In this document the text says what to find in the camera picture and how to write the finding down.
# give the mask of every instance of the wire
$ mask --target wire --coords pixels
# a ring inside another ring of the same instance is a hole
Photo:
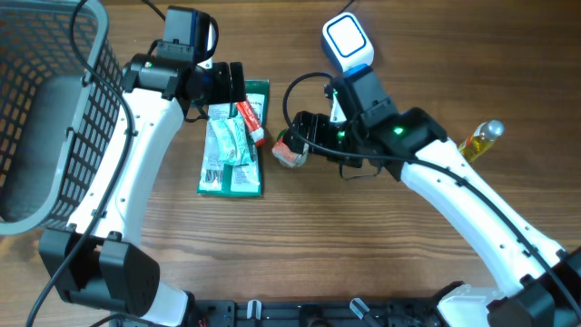
[[[123,314],[120,314],[120,313],[111,314],[107,317],[102,318],[100,321],[92,324],[89,327],[99,327],[106,322],[110,322],[111,320],[122,319],[122,318],[125,318],[125,316]]]
[[[149,46],[149,50],[147,50],[147,56],[152,55],[153,50],[157,47],[157,45],[162,41],[162,39],[153,40],[152,45]]]
[[[490,199],[488,199],[482,192],[479,191],[479,189],[477,189],[474,185],[469,183],[467,180],[465,180],[464,178],[460,177],[456,173],[453,173],[444,167],[441,167],[437,164],[427,162],[424,160],[408,159],[408,158],[398,157],[398,156],[393,156],[393,155],[346,153],[346,152],[342,152],[342,151],[332,150],[332,149],[329,149],[327,147],[315,144],[315,143],[309,141],[304,136],[302,136],[295,129],[295,127],[292,125],[291,119],[289,118],[287,102],[289,100],[289,95],[291,94],[292,88],[294,88],[294,86],[296,86],[301,81],[308,79],[308,78],[312,78],[312,77],[327,77],[330,80],[333,79],[333,77],[327,73],[309,73],[309,74],[305,74],[305,75],[297,78],[289,85],[287,92],[284,94],[284,97],[282,98],[282,114],[284,116],[284,120],[287,122],[287,125],[289,126],[289,131],[291,133],[293,133],[299,140],[303,141],[304,143],[306,143],[314,148],[317,148],[322,152],[326,152],[327,154],[332,154],[335,156],[342,156],[346,159],[359,158],[359,159],[371,159],[371,160],[381,160],[381,161],[397,161],[397,162],[404,162],[404,163],[408,163],[408,164],[421,164],[423,166],[426,166],[428,168],[431,168],[433,170],[436,170],[440,173],[443,173],[443,174],[451,177],[453,180],[456,181],[458,186],[464,186],[468,190],[470,190],[478,199],[480,199],[480,201],[482,201],[485,205],[487,205],[498,216],[498,218],[500,218],[500,220],[508,227],[508,229],[517,237],[517,240],[519,240],[525,246],[527,251],[535,258],[535,260],[537,260],[537,262],[545,270],[547,275],[549,275],[551,277],[553,282],[555,282],[557,289],[563,294],[566,301],[568,302],[568,304],[571,306],[571,308],[575,312],[577,320],[579,322],[581,322],[581,308],[579,308],[579,304],[573,298],[573,295],[571,295],[571,292],[569,292],[569,290],[565,287],[565,285],[563,284],[561,279],[555,274],[555,272],[553,272],[553,269],[551,268],[551,266],[538,253],[538,249],[528,241],[528,239],[525,237],[525,235],[523,235],[523,233],[518,230],[518,228],[510,221],[510,219],[508,219],[508,217],[500,209],[498,209],[498,207],[492,201],[490,201]]]
[[[148,5],[151,9],[153,9],[153,11],[159,15],[163,21],[165,21],[165,15],[162,13],[162,11],[160,10],[160,8],[156,7],[151,1],[149,0],[142,0],[142,2],[146,5]]]
[[[350,0],[350,1],[349,1],[349,2],[348,2],[348,3],[347,3],[347,4],[346,4],[344,7],[343,7],[343,9],[341,9],[341,10],[340,10],[340,11],[337,13],[337,15],[341,15],[341,14],[343,14],[343,12],[344,12],[345,10],[347,10],[347,8],[349,8],[349,6],[350,6],[350,5],[353,5],[353,3],[354,3],[354,2],[355,2],[355,0]]]
[[[127,154],[129,153],[129,150],[131,148],[131,142],[132,142],[132,138],[133,138],[133,114],[132,114],[131,108],[125,102],[125,99],[123,99],[123,97],[117,92],[115,87],[113,85],[111,85],[109,82],[107,82],[97,72],[95,72],[95,70],[86,62],[86,60],[81,55],[81,52],[79,52],[79,49],[77,48],[76,43],[74,42],[74,21],[76,19],[76,16],[79,14],[79,11],[81,10],[83,5],[87,1],[88,0],[81,0],[76,5],[76,7],[73,10],[73,13],[71,14],[71,20],[69,22],[69,35],[68,35],[69,41],[71,42],[71,47],[73,49],[74,55],[79,60],[79,62],[84,66],[84,68],[94,78],[96,78],[99,82],[101,82],[101,84],[103,86],[108,88],[109,91],[111,91],[111,93],[113,94],[113,96],[116,97],[121,102],[121,106],[123,107],[123,110],[125,111],[125,115],[127,116],[127,118],[125,120],[127,122],[127,132],[126,132],[126,137],[125,137],[125,144],[123,145],[123,150],[122,150],[121,156],[119,158],[119,163],[115,167],[115,170],[113,172],[113,176],[111,177],[111,181],[109,182],[109,184],[107,185],[107,188],[105,189],[105,192],[103,193],[103,198],[99,202],[97,209],[94,211],[93,218],[89,222],[89,225],[87,226],[86,230],[84,231],[84,233],[81,236],[81,238],[79,239],[79,241],[76,243],[76,245],[73,247],[73,249],[69,252],[69,254],[64,258],[61,265],[58,267],[56,272],[54,272],[53,277],[51,277],[50,281],[46,284],[43,291],[38,296],[38,299],[36,299],[36,302],[34,303],[34,306],[28,315],[28,319],[26,321],[26,327],[31,327],[33,325],[34,319],[36,318],[36,315],[38,314],[40,307],[43,305],[43,302],[46,299],[46,296],[51,291],[53,286],[56,284],[59,277],[61,277],[61,275],[63,274],[66,267],[71,263],[71,261],[74,259],[74,257],[79,253],[79,251],[83,247],[84,243],[91,235],[93,228],[99,222],[99,219],[103,217],[103,210],[105,209],[105,206],[109,202],[109,197],[111,196],[111,193],[113,192],[113,188],[115,187],[117,180],[119,179],[119,175],[121,174],[121,170],[123,169],[123,165],[124,165],[125,160],[127,158]]]

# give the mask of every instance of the bottle cap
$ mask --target bottle cap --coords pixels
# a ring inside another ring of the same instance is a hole
[[[484,126],[484,136],[495,141],[505,132],[505,126],[498,120],[492,120]]]

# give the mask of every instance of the green package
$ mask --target green package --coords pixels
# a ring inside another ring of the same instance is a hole
[[[246,81],[246,96],[254,113],[266,124],[266,113],[269,102],[269,81]],[[208,108],[211,119],[220,120],[236,117],[236,104],[215,104]],[[228,165],[220,160],[220,146],[211,123],[206,125],[206,141],[203,151],[202,172],[198,184],[199,194],[224,197],[258,197],[262,196],[261,156],[256,145],[246,133],[252,162],[243,165]]]
[[[233,166],[252,163],[241,114],[227,119],[210,119],[209,123],[219,140],[221,162]]]

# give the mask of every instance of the black bracket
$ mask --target black bracket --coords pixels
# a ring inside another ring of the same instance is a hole
[[[38,250],[51,276],[80,238],[71,231],[44,231]],[[90,237],[58,279],[56,290],[65,302],[143,316],[157,293],[160,266],[134,245],[115,238]]]

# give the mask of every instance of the basket mesh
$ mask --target basket mesh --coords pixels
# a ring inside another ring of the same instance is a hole
[[[14,169],[12,162],[22,135],[26,133],[38,90],[56,76],[80,77],[83,74],[84,69],[75,58],[68,39],[71,11],[70,6],[56,6],[53,10],[45,10],[45,7],[43,10],[22,7],[0,10],[0,196],[4,196],[6,181],[10,180]],[[84,58],[92,51],[97,24],[89,10],[81,11],[76,19],[75,42]],[[106,40],[98,57],[96,71],[120,92],[121,69]],[[58,200],[44,226],[59,227],[66,223],[91,185],[113,134],[119,102],[100,83],[92,83],[90,87],[88,99],[79,98],[86,103],[83,119],[68,153]],[[62,131],[63,138],[67,133],[66,129]],[[45,197],[49,186],[48,183],[39,184],[39,190],[27,191],[31,202],[40,203],[35,201],[40,199],[34,197]],[[39,206],[10,210],[3,206],[0,214],[6,221],[19,221]]]

